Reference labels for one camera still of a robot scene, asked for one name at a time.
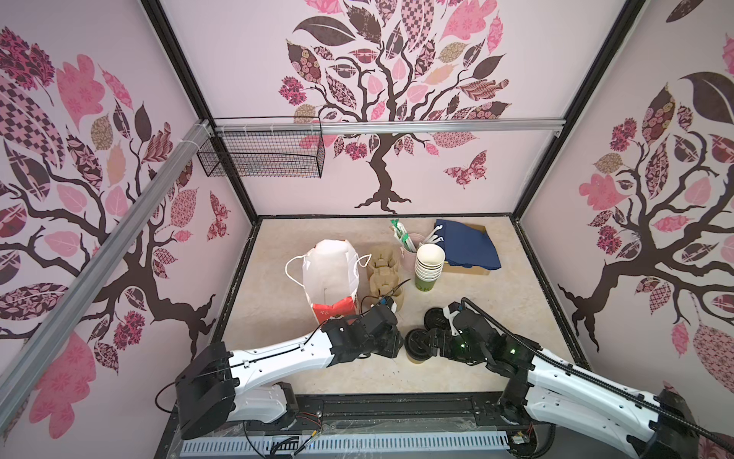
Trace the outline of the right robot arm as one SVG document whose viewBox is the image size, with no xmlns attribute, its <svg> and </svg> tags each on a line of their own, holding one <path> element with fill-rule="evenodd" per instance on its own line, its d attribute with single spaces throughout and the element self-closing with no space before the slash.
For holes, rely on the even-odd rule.
<svg viewBox="0 0 734 459">
<path fill-rule="evenodd" d="M 701 434 L 682 396 L 613 382 L 508 331 L 465 298 L 424 316 L 424 348 L 507 379 L 498 401 L 514 424 L 549 423 L 632 458 L 696 458 Z"/>
</svg>

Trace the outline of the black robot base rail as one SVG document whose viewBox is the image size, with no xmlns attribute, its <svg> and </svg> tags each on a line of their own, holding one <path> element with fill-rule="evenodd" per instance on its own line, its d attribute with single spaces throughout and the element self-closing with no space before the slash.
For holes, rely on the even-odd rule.
<svg viewBox="0 0 734 459">
<path fill-rule="evenodd" d="M 286 411 L 276 420 L 229 421 L 229 402 L 218 405 L 213 415 L 193 417 L 175 407 L 172 418 L 184 440 L 223 434 L 228 428 L 242 428 L 249 434 L 281 435 L 301 433 L 309 428 L 371 428 L 390 422 L 420 422 L 443 426 L 451 421 L 467 422 L 471 428 L 510 430 L 512 424 L 500 414 L 498 392 L 396 393 L 294 395 L 286 398 Z"/>
</svg>

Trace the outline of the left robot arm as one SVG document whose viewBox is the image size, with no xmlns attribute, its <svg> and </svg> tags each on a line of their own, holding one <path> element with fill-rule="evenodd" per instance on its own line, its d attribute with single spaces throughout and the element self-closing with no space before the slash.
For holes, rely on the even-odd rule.
<svg viewBox="0 0 734 459">
<path fill-rule="evenodd" d="M 296 411 L 283 379 L 374 355 L 394 359 L 403 346 L 391 300 L 366 312 L 326 319 L 308 336 L 251 350 L 210 344 L 176 378 L 181 438 L 202 437 L 227 422 L 271 424 Z"/>
</svg>

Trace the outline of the black plastic cup lid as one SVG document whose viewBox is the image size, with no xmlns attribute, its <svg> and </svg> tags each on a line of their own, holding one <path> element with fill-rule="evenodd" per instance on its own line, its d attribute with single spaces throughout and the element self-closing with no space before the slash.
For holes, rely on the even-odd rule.
<svg viewBox="0 0 734 459">
<path fill-rule="evenodd" d="M 408 332 L 404 339 L 404 348 L 407 356 L 412 361 L 422 363 L 432 357 L 428 331 L 425 329 L 417 328 Z"/>
</svg>

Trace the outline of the red and white paper bag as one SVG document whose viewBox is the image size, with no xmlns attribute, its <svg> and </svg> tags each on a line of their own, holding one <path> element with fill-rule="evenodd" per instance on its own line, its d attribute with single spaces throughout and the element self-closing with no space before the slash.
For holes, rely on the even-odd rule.
<svg viewBox="0 0 734 459">
<path fill-rule="evenodd" d="M 348 240 L 325 239 L 307 254 L 285 265 L 285 274 L 300 286 L 318 323 L 357 313 L 359 270 L 371 254 L 360 256 Z"/>
</svg>

